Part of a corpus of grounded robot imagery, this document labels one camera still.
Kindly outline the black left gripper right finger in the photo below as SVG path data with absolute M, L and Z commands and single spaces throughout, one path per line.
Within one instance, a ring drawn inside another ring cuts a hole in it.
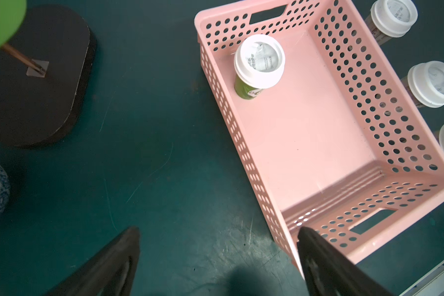
M 311 296 L 390 296 L 314 229 L 301 227 L 297 243 Z

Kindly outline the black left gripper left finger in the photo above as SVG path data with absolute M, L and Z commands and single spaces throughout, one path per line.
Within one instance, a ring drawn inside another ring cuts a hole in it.
M 48 296 L 129 296 L 140 255 L 140 230 L 131 226 L 58 285 Z

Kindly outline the pink plastic basket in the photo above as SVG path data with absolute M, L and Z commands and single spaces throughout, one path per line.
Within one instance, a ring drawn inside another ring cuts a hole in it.
M 444 202 L 444 153 L 351 1 L 200 11 L 201 66 L 276 244 L 314 229 L 358 263 Z M 277 85 L 237 95 L 236 52 L 272 37 Z

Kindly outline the green yogurt cup white lid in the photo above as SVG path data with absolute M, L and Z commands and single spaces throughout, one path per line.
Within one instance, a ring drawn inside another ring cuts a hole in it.
M 286 55 L 281 44 L 268 35 L 245 39 L 234 55 L 234 89 L 243 99 L 253 99 L 279 83 L 284 73 Z

